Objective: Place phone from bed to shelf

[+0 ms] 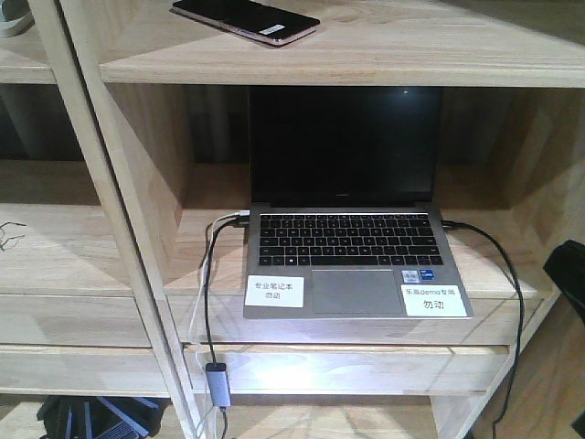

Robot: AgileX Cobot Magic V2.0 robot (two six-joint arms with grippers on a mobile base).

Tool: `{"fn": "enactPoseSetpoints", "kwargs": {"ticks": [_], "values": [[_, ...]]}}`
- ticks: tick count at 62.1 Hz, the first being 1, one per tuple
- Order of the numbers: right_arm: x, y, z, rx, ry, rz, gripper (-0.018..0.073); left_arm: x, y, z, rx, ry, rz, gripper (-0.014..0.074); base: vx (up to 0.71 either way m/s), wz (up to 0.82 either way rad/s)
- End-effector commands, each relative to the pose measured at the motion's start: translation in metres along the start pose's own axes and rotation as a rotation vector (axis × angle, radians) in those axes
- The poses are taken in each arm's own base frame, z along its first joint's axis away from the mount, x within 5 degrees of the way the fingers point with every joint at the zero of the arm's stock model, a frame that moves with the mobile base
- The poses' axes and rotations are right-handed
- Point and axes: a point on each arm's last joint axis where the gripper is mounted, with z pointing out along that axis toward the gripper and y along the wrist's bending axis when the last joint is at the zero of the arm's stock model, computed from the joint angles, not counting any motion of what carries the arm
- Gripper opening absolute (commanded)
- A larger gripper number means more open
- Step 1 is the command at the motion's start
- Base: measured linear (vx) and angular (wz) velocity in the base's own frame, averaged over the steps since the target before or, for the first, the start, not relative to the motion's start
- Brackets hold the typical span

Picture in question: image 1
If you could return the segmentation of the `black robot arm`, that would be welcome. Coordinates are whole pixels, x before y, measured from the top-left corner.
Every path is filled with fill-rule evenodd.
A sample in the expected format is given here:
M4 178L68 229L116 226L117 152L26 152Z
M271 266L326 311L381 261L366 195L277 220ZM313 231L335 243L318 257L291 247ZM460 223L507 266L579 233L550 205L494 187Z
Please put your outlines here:
M548 256L543 269L584 320L584 245L565 241Z

